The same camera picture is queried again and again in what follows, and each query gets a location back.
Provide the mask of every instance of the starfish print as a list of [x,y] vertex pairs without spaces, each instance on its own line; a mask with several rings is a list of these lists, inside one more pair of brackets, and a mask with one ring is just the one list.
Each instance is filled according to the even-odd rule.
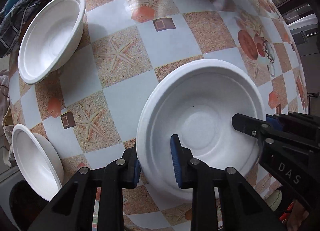
[[91,117],[89,117],[89,115],[86,113],[86,111],[84,110],[84,108],[81,105],[80,105],[80,108],[81,108],[82,114],[84,116],[84,120],[82,120],[82,121],[75,120],[75,123],[78,125],[81,125],[81,126],[85,126],[87,128],[86,129],[86,142],[88,142],[88,140],[89,140],[89,136],[90,136],[91,131],[94,131],[94,132],[98,133],[100,136],[107,139],[107,136],[94,124],[95,121],[98,119],[98,115],[102,112],[102,109],[99,112],[93,114]]
[[161,9],[164,9],[164,7],[162,5],[160,5],[159,3],[156,2],[157,0],[145,0],[144,2],[139,2],[139,4],[146,4],[147,7],[158,7]]
[[99,56],[114,56],[113,60],[112,60],[112,64],[109,70],[109,75],[112,74],[112,72],[116,69],[116,66],[119,62],[119,60],[125,61],[128,64],[135,66],[135,62],[133,62],[129,57],[127,57],[125,55],[124,52],[126,52],[128,50],[128,48],[131,46],[131,44],[133,43],[134,40],[130,41],[127,44],[124,44],[122,46],[120,46],[119,48],[114,44],[114,42],[112,41],[112,39],[110,39],[110,43],[111,43],[111,47],[112,47],[112,51],[111,52],[104,52],[104,53],[98,53]]
[[252,62],[252,61],[249,61],[249,60],[246,60],[245,62],[249,63],[250,65],[253,65],[253,67],[254,67],[254,79],[257,78],[257,75],[258,75],[259,71],[261,73],[263,72],[256,62]]
[[184,218],[185,214],[187,213],[187,211],[189,209],[187,209],[185,211],[181,210],[180,208],[176,208],[176,209],[178,210],[179,213],[176,215],[169,215],[168,217],[178,217],[176,220],[176,223],[178,223],[180,220],[182,220]]

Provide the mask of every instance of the bowl rim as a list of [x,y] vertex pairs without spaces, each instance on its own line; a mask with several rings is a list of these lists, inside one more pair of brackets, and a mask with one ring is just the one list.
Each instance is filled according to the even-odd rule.
[[53,167],[51,161],[49,160],[47,154],[45,153],[45,151],[43,150],[41,144],[38,142],[38,140],[36,139],[36,137],[33,135],[33,133],[23,124],[16,124],[12,130],[12,149],[13,149],[13,154],[16,160],[16,163],[18,165],[18,168],[21,172],[21,174],[23,175],[23,177],[25,178],[25,180],[28,182],[28,184],[31,186],[31,188],[37,192],[38,195],[40,195],[42,198],[44,198],[47,201],[50,201],[51,198],[47,198],[44,197],[41,193],[41,189],[39,189],[36,185],[34,185],[33,181],[31,181],[31,178],[29,178],[29,174],[27,173],[27,171],[24,169],[23,163],[20,160],[20,156],[19,156],[19,152],[18,152],[18,147],[17,147],[17,143],[16,141],[14,141],[15,135],[20,132],[23,131],[25,132],[30,139],[33,141],[33,143],[36,145],[37,149],[39,150],[40,154],[42,155],[42,157],[44,158],[44,160],[46,161],[52,175],[53,178],[57,184],[58,190],[60,190],[62,188],[62,184],[61,181],[57,175],[57,172],[55,170],[55,168]]
[[[138,122],[138,127],[137,127],[137,136],[136,136],[136,149],[137,149],[137,157],[141,165],[141,169],[143,170],[144,174],[148,178],[148,181],[150,182],[151,185],[153,185],[155,188],[158,186],[156,183],[158,183],[160,180],[156,180],[155,172],[151,171],[149,165],[151,163],[152,158],[148,157],[148,149],[146,149],[147,142],[149,141],[149,135],[148,132],[150,131],[149,128],[151,127],[150,124],[153,123],[152,117],[153,114],[155,113],[156,107],[159,105],[161,102],[162,96],[168,91],[168,89],[180,78],[183,76],[197,71],[201,70],[203,68],[208,68],[208,67],[220,67],[224,69],[228,69],[233,71],[234,73],[238,74],[241,76],[248,84],[249,87],[254,91],[255,97],[258,99],[256,105],[256,110],[257,110],[257,118],[261,120],[266,120],[266,113],[265,113],[265,107],[264,107],[264,102],[261,97],[261,94],[257,88],[257,86],[254,84],[254,82],[251,80],[251,78],[240,68],[236,67],[235,65],[223,61],[223,60],[218,60],[218,59],[200,59],[200,60],[195,60],[192,62],[189,62],[187,64],[184,64],[174,71],[172,71],[169,75],[167,75],[154,89],[154,91],[151,93],[149,96],[147,102],[145,103],[145,106],[141,112],[140,119]],[[259,154],[255,156],[255,161],[252,164],[252,166],[255,165],[257,162],[257,159],[259,157]],[[166,194],[169,193],[168,190],[159,190],[156,188],[156,190],[160,192],[164,192]],[[178,197],[179,199],[186,200],[186,197],[180,196]]]
[[67,46],[75,37],[75,34],[76,34],[75,32],[81,24],[81,21],[83,19],[84,13],[85,13],[86,2],[85,2],[85,0],[76,0],[79,3],[79,14],[78,14],[76,23],[73,26],[73,29],[71,32],[71,37],[65,42],[65,44],[64,44],[63,48],[60,50],[59,54],[56,56],[56,58],[47,67],[47,69],[44,72],[42,72],[40,75],[35,76],[31,79],[25,77],[25,74],[28,74],[28,73],[27,73],[25,66],[24,66],[24,63],[25,63],[24,53],[25,53],[25,49],[26,49],[26,45],[27,45],[29,36],[32,33],[33,29],[35,28],[36,24],[38,23],[39,19],[41,19],[42,16],[44,14],[46,14],[46,12],[48,10],[50,10],[51,8],[54,8],[55,5],[57,5],[59,2],[62,2],[62,1],[64,1],[64,0],[52,0],[46,6],[44,6],[44,8],[41,11],[39,11],[39,13],[34,17],[33,21],[30,23],[28,29],[26,30],[25,35],[23,36],[23,39],[22,39],[21,45],[20,45],[19,56],[18,56],[18,69],[19,69],[21,79],[26,84],[39,83],[41,80],[43,80],[51,72],[51,69],[57,64],[57,62],[59,61],[59,59],[61,58],[61,56],[65,52],[65,50],[67,49]]

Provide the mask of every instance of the black object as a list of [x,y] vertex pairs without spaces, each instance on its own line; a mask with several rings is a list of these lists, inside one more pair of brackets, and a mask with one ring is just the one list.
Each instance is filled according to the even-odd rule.
[[[310,212],[299,231],[318,230],[320,117],[289,112],[262,121],[236,114],[232,125],[258,139],[260,165]],[[181,147],[178,135],[171,142],[174,166],[180,166],[179,186],[193,188],[191,231],[218,230],[214,187],[219,190],[225,231],[286,230],[236,169],[211,168],[193,158],[188,148]],[[98,231],[123,231],[122,188],[137,185],[140,167],[135,147],[126,149],[122,158],[105,168],[78,170],[28,230],[90,231],[96,189],[101,186]]]
[[124,230],[122,189],[133,189],[140,177],[135,147],[104,168],[79,169],[54,196],[29,231],[91,231],[97,187],[101,187],[98,230]]

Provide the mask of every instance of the orange object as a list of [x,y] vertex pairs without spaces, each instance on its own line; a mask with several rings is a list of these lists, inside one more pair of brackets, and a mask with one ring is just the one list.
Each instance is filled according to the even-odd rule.
[[269,103],[268,104],[271,109],[274,109],[279,104],[278,96],[275,91],[272,91],[269,94]]
[[146,22],[149,20],[153,20],[155,17],[155,10],[148,6],[142,6],[135,9],[132,13],[131,19],[137,22]]
[[53,97],[49,100],[48,113],[51,114],[53,118],[61,115],[61,103],[58,98]]
[[302,108],[304,109],[305,100],[304,100],[303,86],[302,86],[302,83],[301,83],[301,80],[300,80],[299,76],[297,78],[297,87],[298,87],[299,95],[300,95],[300,98],[301,98]]
[[192,209],[189,209],[186,214],[184,215],[186,220],[192,220]]
[[259,55],[265,57],[266,54],[263,49],[264,38],[261,38],[258,36],[258,34],[256,34],[254,36],[254,43],[256,44]]
[[238,32],[238,40],[244,53],[252,60],[258,59],[258,50],[253,39],[246,30]]

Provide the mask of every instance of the foam bowl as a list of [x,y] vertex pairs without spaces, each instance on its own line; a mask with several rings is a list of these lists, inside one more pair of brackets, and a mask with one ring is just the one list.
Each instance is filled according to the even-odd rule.
[[38,195],[50,201],[63,181],[61,160],[52,144],[41,134],[17,124],[12,131],[12,148],[25,180]]
[[18,68],[26,84],[36,84],[63,66],[82,37],[85,0],[53,0],[33,19],[19,50]]
[[232,166],[245,176],[260,149],[254,137],[232,127],[236,113],[266,120],[257,87],[238,67],[202,59],[166,76],[148,98],[137,129],[137,156],[149,183],[161,194],[192,201],[192,190],[180,189],[175,180],[172,134],[209,166]]

